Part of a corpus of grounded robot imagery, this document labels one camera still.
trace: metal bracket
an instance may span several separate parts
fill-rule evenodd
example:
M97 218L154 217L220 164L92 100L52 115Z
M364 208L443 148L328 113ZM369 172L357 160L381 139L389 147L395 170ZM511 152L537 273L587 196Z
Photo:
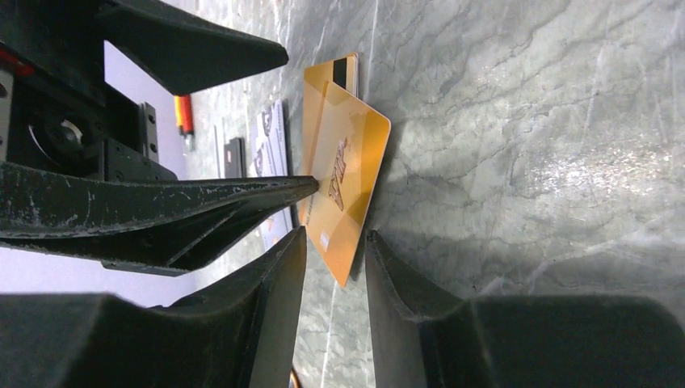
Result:
M142 151L148 159L159 163L157 143L157 113L149 103L141 104Z
M96 147L94 152L99 156L96 179L119 182L177 180L173 171L112 138Z

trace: orange card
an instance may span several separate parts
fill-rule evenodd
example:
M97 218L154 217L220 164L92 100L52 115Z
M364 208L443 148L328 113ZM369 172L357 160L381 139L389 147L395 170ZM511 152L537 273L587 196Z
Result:
M305 168L319 190L300 203L300 222L335 280L344 286L362 234L390 121L351 93L327 82Z
M357 96L359 59L357 53L333 61L319 63L305 69L304 114L302 117L302 133L304 138L304 161L311 158L314 151L314 134L317 131L319 107L323 99L324 87L327 82L335 82ZM304 175L309 175L309 166L305 164Z

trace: card logo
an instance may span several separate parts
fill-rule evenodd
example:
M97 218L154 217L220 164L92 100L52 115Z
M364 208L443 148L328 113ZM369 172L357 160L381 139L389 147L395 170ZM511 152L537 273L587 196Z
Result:
M333 174L330 177L330 185L328 187L328 196L333 199L338 208L342 211L343 195L340 192L340 185L343 184L345 178L345 147L347 147L347 137L338 144L338 152L335 153L335 162L333 164Z

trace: red part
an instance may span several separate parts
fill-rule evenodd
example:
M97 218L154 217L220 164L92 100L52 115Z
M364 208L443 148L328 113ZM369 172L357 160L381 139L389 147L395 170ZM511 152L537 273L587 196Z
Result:
M192 119L192 101L190 95L181 95L181 117L183 118L183 134L195 134L195 127Z
M17 77L27 77L36 72L32 67L23 64L17 57L10 55L5 50L0 50L0 62L5 62L5 64L9 65Z

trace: marble surface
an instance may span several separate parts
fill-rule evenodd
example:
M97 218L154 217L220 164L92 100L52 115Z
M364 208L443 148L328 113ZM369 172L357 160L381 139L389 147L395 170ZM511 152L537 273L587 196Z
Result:
M177 1L291 57L193 96L192 177L216 177L214 126L245 136L277 98L299 171L302 71L356 51L393 122L368 226L400 257L459 297L643 294L685 322L685 2ZM262 251L245 238L200 285ZM375 385L365 293L309 245L304 387Z

